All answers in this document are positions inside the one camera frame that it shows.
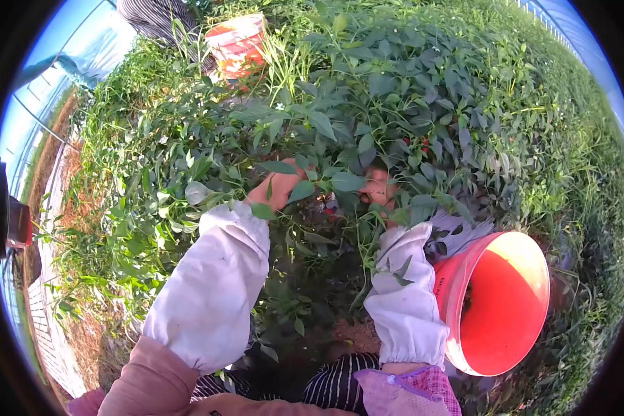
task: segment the plastic sheeting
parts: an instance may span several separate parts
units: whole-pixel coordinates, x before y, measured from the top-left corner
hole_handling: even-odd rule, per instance
[[[606,55],[582,17],[567,0],[515,0],[559,35],[606,92],[624,134],[624,95]]]

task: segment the white sleeve cover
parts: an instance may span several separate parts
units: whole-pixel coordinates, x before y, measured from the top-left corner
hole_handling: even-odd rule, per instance
[[[270,239],[267,222],[242,202],[206,212],[199,234],[151,306],[143,335],[208,374],[240,358],[248,345]]]
[[[374,276],[373,288],[365,299],[365,309],[374,320],[381,339],[381,363],[428,363],[443,368],[444,347],[449,329],[439,318],[433,294],[434,269],[425,259],[423,246],[432,224],[423,222],[411,229],[388,229],[380,238],[376,266],[391,272]],[[393,276],[411,256],[401,286]]]

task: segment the orange bucket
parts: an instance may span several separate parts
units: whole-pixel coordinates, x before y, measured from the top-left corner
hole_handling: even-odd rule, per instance
[[[259,52],[266,21],[261,13],[236,17],[222,22],[206,35],[206,45],[217,61],[225,80],[248,75],[245,63],[263,64]]]
[[[548,313],[546,258],[520,232],[485,236],[434,265],[434,295],[450,328],[446,357],[467,374],[511,370],[534,346]],[[471,303],[463,316],[467,285]]]

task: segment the purple sleeve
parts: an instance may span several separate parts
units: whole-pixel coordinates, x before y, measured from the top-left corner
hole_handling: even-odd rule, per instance
[[[435,365],[400,375],[361,370],[354,377],[363,388],[363,404],[370,415],[462,414],[449,378]]]

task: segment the hand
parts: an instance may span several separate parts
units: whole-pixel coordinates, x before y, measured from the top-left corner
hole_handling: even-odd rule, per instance
[[[284,159],[282,162],[294,166],[296,168],[296,174],[289,175],[284,173],[269,173],[262,183],[250,191],[248,197],[245,199],[247,204],[255,202],[266,204],[273,208],[273,211],[281,210],[287,205],[291,190],[296,186],[300,179],[307,179],[307,175],[303,169],[296,166],[295,159],[288,158]],[[271,184],[271,189],[273,191],[270,199],[266,197],[268,193],[268,184]]]
[[[389,184],[388,181],[391,176],[388,172],[379,168],[370,168],[367,171],[367,185],[364,188],[358,190],[358,195],[361,197],[361,201],[366,204],[374,203],[384,206],[388,211],[395,208],[395,199],[393,198],[397,192],[397,185]],[[385,212],[381,213],[383,218],[387,215]],[[386,221],[386,227],[391,228],[397,224],[392,221]]]

